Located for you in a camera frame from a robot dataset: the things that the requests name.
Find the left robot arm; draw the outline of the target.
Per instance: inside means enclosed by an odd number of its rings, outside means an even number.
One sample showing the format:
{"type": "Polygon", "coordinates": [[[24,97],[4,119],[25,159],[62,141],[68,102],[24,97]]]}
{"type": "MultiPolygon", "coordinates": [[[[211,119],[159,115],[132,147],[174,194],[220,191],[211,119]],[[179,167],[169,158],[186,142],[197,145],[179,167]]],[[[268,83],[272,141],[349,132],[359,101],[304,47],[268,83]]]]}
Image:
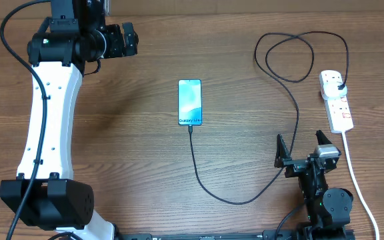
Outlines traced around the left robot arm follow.
{"type": "Polygon", "coordinates": [[[25,150],[0,198],[14,212],[12,225],[53,231],[56,239],[120,239],[116,224],[94,208],[90,185],[74,179],[71,139],[75,102],[86,63],[137,54],[132,23],[108,25],[100,0],[40,0],[51,6],[27,45],[23,65],[33,80],[25,150]]]}

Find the blue Galaxy smartphone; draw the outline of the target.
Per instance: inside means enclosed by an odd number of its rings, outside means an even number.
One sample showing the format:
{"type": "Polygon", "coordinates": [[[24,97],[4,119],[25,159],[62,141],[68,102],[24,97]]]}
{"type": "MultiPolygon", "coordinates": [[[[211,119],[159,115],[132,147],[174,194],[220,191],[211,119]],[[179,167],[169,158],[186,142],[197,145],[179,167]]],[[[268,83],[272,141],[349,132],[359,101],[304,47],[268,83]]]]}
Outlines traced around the blue Galaxy smartphone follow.
{"type": "Polygon", "coordinates": [[[201,125],[203,122],[202,84],[200,79],[178,82],[178,124],[201,125]]]}

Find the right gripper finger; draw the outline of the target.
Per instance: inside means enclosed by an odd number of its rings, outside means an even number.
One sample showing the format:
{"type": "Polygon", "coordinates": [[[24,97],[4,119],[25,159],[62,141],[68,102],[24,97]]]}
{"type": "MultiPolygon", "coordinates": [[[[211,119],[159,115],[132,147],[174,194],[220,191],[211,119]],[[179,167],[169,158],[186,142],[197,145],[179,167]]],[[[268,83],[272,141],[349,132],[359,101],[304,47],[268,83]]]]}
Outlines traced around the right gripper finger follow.
{"type": "Polygon", "coordinates": [[[322,132],[322,130],[316,131],[316,137],[318,145],[330,145],[331,141],[328,140],[328,138],[325,136],[325,134],[322,132]]]}
{"type": "Polygon", "coordinates": [[[286,161],[291,161],[291,154],[288,151],[281,134],[277,135],[277,152],[275,155],[274,167],[284,167],[286,161]]]}

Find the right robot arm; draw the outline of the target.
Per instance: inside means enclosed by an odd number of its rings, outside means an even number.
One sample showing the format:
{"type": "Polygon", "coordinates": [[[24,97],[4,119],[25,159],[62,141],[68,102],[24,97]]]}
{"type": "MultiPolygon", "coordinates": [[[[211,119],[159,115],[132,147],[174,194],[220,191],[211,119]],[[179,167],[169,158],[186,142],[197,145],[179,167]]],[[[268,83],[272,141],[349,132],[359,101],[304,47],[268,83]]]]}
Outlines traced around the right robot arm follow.
{"type": "Polygon", "coordinates": [[[277,136],[274,166],[285,170],[286,178],[298,178],[306,206],[308,222],[292,230],[292,239],[354,239],[345,229],[350,223],[353,195],[343,188],[330,188],[325,174],[337,168],[340,150],[322,131],[316,132],[318,145],[307,158],[294,160],[282,135],[277,136]]]}

